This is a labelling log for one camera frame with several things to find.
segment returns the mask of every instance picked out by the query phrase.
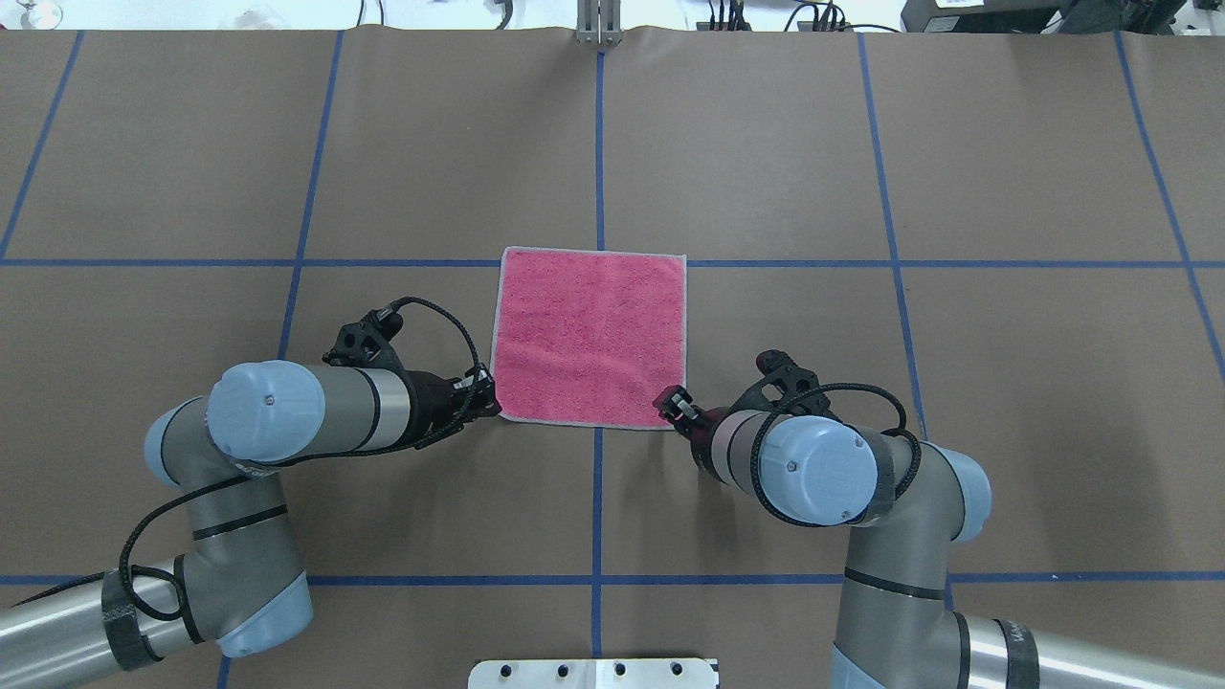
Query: white label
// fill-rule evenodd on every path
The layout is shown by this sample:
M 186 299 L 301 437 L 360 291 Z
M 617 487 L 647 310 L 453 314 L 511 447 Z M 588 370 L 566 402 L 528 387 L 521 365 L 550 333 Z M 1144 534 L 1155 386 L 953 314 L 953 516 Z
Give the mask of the white label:
M 953 31 L 957 26 L 957 20 L 962 17 L 932 17 L 927 20 L 927 28 L 924 29 L 926 33 L 943 33 L 946 31 Z

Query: white bracket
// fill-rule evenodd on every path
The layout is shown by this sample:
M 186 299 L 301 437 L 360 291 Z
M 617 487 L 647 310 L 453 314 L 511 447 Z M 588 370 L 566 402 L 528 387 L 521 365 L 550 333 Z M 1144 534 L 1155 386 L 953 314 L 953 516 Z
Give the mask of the white bracket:
M 611 48 L 621 43 L 621 0 L 578 0 L 581 45 Z
M 468 689 L 719 689 L 719 661 L 485 661 L 472 668 Z

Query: light blue joint cap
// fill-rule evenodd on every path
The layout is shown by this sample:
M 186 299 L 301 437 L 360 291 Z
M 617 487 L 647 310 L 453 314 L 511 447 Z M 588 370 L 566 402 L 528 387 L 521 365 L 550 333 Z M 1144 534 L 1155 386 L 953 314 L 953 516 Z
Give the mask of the light blue joint cap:
M 884 685 L 869 677 L 864 668 L 850 662 L 838 646 L 834 646 L 834 663 L 829 674 L 829 689 L 884 689 Z
M 323 386 L 293 362 L 239 364 L 208 396 L 208 434 L 222 452 L 274 463 L 303 451 L 323 425 Z
M 962 531 L 953 538 L 953 543 L 965 543 L 982 531 L 982 525 L 991 516 L 991 481 L 987 472 L 982 471 L 979 462 L 953 450 L 946 450 L 938 445 L 931 445 L 948 460 L 948 466 L 953 467 L 957 483 L 962 487 L 962 501 L 965 503 L 965 516 L 962 519 Z
M 153 472 L 153 476 L 156 476 L 158 481 L 165 483 L 170 488 L 178 488 L 179 484 L 175 483 L 175 481 L 170 478 L 170 474 L 165 471 L 165 460 L 162 457 L 162 439 L 165 438 L 165 429 L 170 428 L 170 419 L 174 418 L 174 414 L 179 413 L 179 409 L 198 398 L 200 397 L 192 397 L 191 400 L 187 400 L 186 402 L 162 414 L 156 422 L 153 422 L 153 425 L 149 427 L 149 432 L 145 434 L 145 463 L 149 467 L 149 471 Z
M 771 429 L 760 473 L 771 504 L 809 523 L 855 519 L 876 492 L 876 456 L 867 443 L 824 417 L 789 418 Z
M 312 617 L 315 609 L 310 604 L 310 588 L 303 571 L 268 604 L 218 639 L 217 645 L 228 658 L 267 651 L 301 634 Z

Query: pink towel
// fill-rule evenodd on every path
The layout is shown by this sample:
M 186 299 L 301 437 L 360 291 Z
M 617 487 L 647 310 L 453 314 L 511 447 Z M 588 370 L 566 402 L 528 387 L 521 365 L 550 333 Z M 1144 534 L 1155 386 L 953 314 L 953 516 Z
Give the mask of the pink towel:
M 511 246 L 491 365 L 511 421 L 665 429 L 685 383 L 685 256 Z

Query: white mounting plate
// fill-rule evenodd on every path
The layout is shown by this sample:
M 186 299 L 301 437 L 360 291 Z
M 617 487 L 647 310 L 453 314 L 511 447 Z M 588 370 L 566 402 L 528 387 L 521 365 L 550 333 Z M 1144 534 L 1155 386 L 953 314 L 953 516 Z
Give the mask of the white mounting plate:
M 468 674 L 468 689 L 718 688 L 719 661 L 706 658 L 484 661 Z

